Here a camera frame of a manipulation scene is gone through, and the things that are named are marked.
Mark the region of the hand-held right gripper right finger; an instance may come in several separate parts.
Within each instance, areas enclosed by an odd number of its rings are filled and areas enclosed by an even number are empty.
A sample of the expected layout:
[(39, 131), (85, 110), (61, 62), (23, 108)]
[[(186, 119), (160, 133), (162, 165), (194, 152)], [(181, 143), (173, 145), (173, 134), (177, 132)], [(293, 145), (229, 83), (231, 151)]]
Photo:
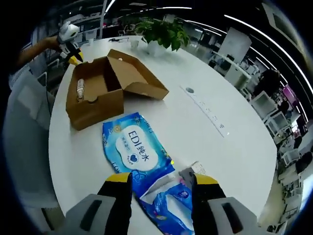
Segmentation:
[(192, 176), (192, 220), (196, 235), (257, 235), (257, 217), (234, 197), (227, 197), (218, 181)]

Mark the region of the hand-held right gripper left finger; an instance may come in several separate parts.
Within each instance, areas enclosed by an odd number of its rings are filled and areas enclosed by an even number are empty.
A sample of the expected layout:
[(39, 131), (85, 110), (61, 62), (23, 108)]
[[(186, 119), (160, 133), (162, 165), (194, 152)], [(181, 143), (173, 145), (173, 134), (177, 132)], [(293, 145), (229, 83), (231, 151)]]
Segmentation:
[(66, 235), (126, 235), (132, 215), (132, 174), (113, 174), (97, 194), (73, 206), (65, 219)]

